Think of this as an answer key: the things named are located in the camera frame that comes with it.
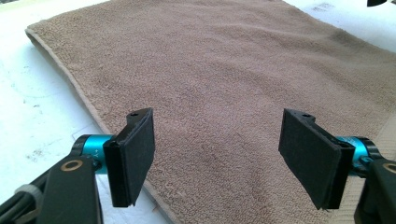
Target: blue metal part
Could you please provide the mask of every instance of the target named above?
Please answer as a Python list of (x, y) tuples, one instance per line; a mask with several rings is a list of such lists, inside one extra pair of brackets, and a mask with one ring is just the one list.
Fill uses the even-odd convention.
[(359, 162), (360, 157), (369, 156), (366, 146), (359, 138), (354, 136), (336, 136), (336, 138), (340, 141), (347, 142), (353, 147), (355, 147), (355, 154), (353, 154), (353, 160), (352, 160), (352, 164), (354, 167), (361, 166), (361, 163)]
[(93, 134), (88, 137), (85, 142), (84, 148), (82, 149), (82, 154), (91, 155), (94, 160), (101, 163), (101, 168), (96, 170), (98, 175), (107, 174), (107, 166), (105, 160), (105, 153), (103, 151), (103, 144), (110, 140), (114, 135), (112, 134)]

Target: cable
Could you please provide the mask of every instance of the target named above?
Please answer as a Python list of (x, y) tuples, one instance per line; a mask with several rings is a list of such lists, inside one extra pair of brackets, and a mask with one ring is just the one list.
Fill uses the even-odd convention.
[(0, 223), (8, 223), (19, 216), (21, 216), (31, 205), (33, 205), (35, 200), (28, 193), (23, 193), (22, 197), (10, 207), (2, 216), (0, 216)]
[[(48, 171), (32, 181), (31, 185), (37, 186), (43, 192), (47, 181), (47, 174)], [(23, 191), (17, 192), (0, 205), (0, 223), (13, 222), (18, 217), (33, 209), (35, 209), (34, 197)]]
[(29, 212), (23, 213), (23, 215), (21, 216), (17, 216), (17, 219), (15, 220), (16, 224), (27, 223), (30, 220), (35, 219), (38, 214), (40, 214), (41, 204), (43, 201), (43, 192), (41, 192), (41, 190), (36, 185), (32, 184), (20, 186), (18, 189), (15, 190), (15, 193), (17, 192), (26, 192), (33, 196), (33, 198), (35, 199), (35, 209), (28, 210)]

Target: mounting hole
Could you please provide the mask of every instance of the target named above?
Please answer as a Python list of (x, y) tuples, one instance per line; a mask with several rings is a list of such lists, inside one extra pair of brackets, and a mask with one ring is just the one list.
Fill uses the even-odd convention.
[(396, 164), (394, 164), (394, 163), (384, 163), (383, 166), (389, 172), (392, 172), (392, 173), (396, 174)]
[(61, 170), (65, 172), (70, 172), (77, 170), (81, 166), (82, 166), (81, 160), (67, 161), (61, 166)]

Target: white surface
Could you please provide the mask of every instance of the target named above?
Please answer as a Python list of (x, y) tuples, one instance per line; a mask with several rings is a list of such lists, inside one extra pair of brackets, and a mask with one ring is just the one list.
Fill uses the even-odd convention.
[[(67, 155), (84, 133), (100, 133), (65, 79), (44, 60), (24, 29), (54, 15), (103, 2), (41, 0), (0, 5), (0, 203)], [(396, 6), (364, 0), (286, 0), (319, 20), (396, 52)], [(105, 223), (165, 223), (141, 194), (137, 207), (111, 207), (105, 176), (97, 178)]]

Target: black cable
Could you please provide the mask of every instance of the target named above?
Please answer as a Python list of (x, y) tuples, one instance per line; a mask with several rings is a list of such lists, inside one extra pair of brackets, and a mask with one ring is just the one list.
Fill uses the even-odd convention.
[[(47, 172), (32, 181), (31, 185), (37, 186), (42, 192), (44, 191), (47, 181)], [(7, 201), (0, 205), (0, 223), (10, 223), (18, 219), (23, 214), (33, 210), (35, 199), (26, 192), (17, 192)]]
[(0, 223), (9, 223), (16, 220), (34, 203), (35, 200), (30, 194), (23, 193), (18, 202), (10, 207), (2, 216), (0, 216)]

